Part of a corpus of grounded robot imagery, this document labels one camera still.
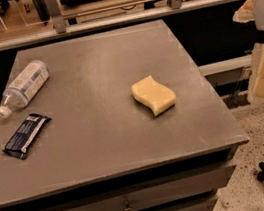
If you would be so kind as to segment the yellow wavy sponge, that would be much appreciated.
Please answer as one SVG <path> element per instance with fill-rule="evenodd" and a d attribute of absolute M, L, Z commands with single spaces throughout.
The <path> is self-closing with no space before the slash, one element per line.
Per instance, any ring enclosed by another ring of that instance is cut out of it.
<path fill-rule="evenodd" d="M 175 105 L 176 94 L 166 86 L 147 76 L 131 87 L 132 96 L 158 116 Z"/>

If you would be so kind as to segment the grey drawer cabinet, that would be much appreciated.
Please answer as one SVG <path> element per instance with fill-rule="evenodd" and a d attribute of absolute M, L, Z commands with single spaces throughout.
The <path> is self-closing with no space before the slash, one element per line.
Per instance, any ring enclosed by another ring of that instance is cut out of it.
<path fill-rule="evenodd" d="M 162 21 L 19 52 L 51 77 L 28 111 L 50 117 L 25 160 L 4 146 L 28 112 L 0 120 L 0 211 L 212 211 L 248 141 Z M 158 116 L 131 87 L 176 94 Z"/>

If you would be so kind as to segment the clear plastic water bottle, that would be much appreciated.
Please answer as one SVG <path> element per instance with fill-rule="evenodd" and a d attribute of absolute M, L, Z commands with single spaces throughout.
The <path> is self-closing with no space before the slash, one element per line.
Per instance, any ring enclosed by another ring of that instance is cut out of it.
<path fill-rule="evenodd" d="M 0 104 L 0 117 L 9 117 L 13 111 L 26 107 L 49 77 L 47 64 L 40 60 L 31 61 L 5 88 Z"/>

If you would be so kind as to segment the dark blue snack packet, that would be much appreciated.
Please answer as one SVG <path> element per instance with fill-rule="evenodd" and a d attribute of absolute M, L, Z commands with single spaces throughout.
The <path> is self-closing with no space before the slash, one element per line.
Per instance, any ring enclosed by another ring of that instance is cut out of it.
<path fill-rule="evenodd" d="M 29 114 L 4 146 L 3 152 L 13 158 L 25 160 L 28 149 L 42 131 L 43 126 L 50 120 L 51 118 L 47 116 Z"/>

